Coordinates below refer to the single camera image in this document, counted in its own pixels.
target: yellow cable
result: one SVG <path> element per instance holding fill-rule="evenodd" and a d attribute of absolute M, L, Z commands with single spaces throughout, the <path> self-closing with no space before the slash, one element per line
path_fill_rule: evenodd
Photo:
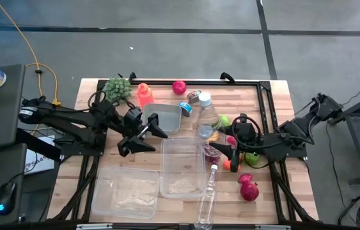
<path fill-rule="evenodd" d="M 35 52 L 33 51 L 31 44 L 29 44 L 28 40 L 26 39 L 24 33 L 22 33 L 22 31 L 19 29 L 18 25 L 16 25 L 16 23 L 13 21 L 13 19 L 9 16 L 8 12 L 6 12 L 6 10 L 3 8 L 3 6 L 1 5 L 1 3 L 0 3 L 0 9 L 6 14 L 6 16 L 9 18 L 9 20 L 12 22 L 12 24 L 13 24 L 13 25 L 15 26 L 15 28 L 18 30 L 18 32 L 20 33 L 20 35 L 22 35 L 22 37 L 24 38 L 25 42 L 27 43 L 27 46 L 29 47 L 29 49 L 30 49 L 31 52 L 32 52 L 33 58 L 35 59 L 36 69 L 37 69 L 37 70 L 40 70 L 38 58 L 36 57 Z M 55 104 L 55 105 L 61 105 L 61 102 L 58 100 L 58 80 L 57 80 L 57 78 L 56 78 L 56 74 L 55 74 L 54 71 L 51 70 L 48 66 L 43 65 L 43 64 L 40 64 L 40 65 L 46 67 L 48 70 L 50 70 L 50 71 L 53 73 L 54 78 L 55 78 L 55 92 L 54 92 L 53 104 Z M 38 87 L 39 87 L 40 96 L 42 96 L 43 93 L 42 93 L 42 87 L 41 87 L 41 85 L 40 85 L 40 73 L 38 73 Z"/>

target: plastic bin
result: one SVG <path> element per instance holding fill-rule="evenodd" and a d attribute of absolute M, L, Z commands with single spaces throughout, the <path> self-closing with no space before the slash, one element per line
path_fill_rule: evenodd
<path fill-rule="evenodd" d="M 97 181 L 91 210 L 94 214 L 150 219 L 159 196 L 156 171 L 126 167 L 103 167 Z"/>
<path fill-rule="evenodd" d="M 143 123 L 156 113 L 159 115 L 159 127 L 167 135 L 178 133 L 181 125 L 181 107 L 178 105 L 148 103 L 143 109 Z"/>
<path fill-rule="evenodd" d="M 164 139 L 161 153 L 160 192 L 163 197 L 187 199 L 204 195 L 207 175 L 201 138 Z"/>

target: pomegranate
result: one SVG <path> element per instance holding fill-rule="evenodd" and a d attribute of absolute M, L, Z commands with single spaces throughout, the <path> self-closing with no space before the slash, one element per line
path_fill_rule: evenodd
<path fill-rule="evenodd" d="M 246 201 L 254 201 L 259 196 L 257 183 L 251 183 L 252 175 L 249 173 L 242 174 L 238 183 L 242 184 L 240 194 Z"/>
<path fill-rule="evenodd" d="M 187 90 L 187 85 L 182 80 L 176 80 L 173 83 L 173 91 L 176 95 L 181 95 L 185 93 L 185 90 Z"/>

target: gray floor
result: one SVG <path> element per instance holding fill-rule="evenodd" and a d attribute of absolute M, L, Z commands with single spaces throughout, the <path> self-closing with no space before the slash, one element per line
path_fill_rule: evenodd
<path fill-rule="evenodd" d="M 360 0 L 263 0 L 269 29 L 360 31 Z M 12 0 L 3 6 L 23 25 L 260 29 L 255 0 Z M 10 23 L 0 11 L 0 23 Z M 39 62 L 59 77 L 59 98 L 73 107 L 83 77 L 112 77 L 135 71 L 139 77 L 270 79 L 261 35 L 168 33 L 25 33 Z M 360 36 L 270 36 L 278 79 L 287 80 L 298 111 L 317 93 L 346 102 L 360 90 Z M 17 32 L 0 31 L 0 65 L 32 63 Z M 24 96 L 38 96 L 33 68 L 26 73 Z M 51 99 L 53 79 L 43 75 Z M 360 100 L 360 96 L 347 105 Z M 325 124 L 314 129 L 308 147 L 312 187 L 320 220 L 335 223 L 343 210 L 331 168 Z M 348 128 L 329 127 L 336 169 L 346 203 L 360 195 L 347 180 L 360 176 Z M 33 211 L 37 219 L 43 204 Z M 345 217 L 346 225 L 354 223 Z"/>

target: orange bottle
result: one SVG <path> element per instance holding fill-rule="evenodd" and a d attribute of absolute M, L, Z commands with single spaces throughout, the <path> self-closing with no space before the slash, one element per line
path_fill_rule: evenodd
<path fill-rule="evenodd" d="M 154 103 L 153 92 L 145 83 L 141 83 L 137 88 L 136 97 L 137 103 L 141 108 L 144 108 L 148 103 Z"/>

